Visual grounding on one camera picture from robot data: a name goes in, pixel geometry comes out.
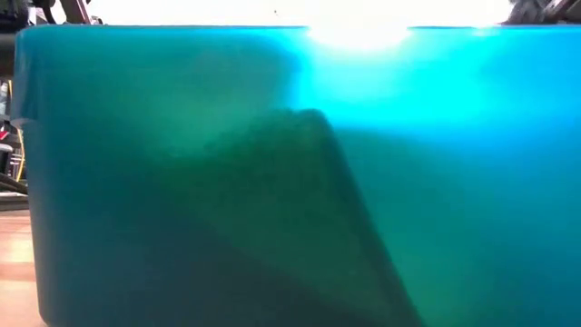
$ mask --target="translucent container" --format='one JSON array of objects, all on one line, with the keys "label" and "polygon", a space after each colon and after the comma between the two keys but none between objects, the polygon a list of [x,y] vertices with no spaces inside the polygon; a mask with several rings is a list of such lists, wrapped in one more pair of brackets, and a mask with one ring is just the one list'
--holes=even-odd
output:
[{"label": "translucent container", "polygon": [[52,326],[578,326],[581,29],[17,40]]}]

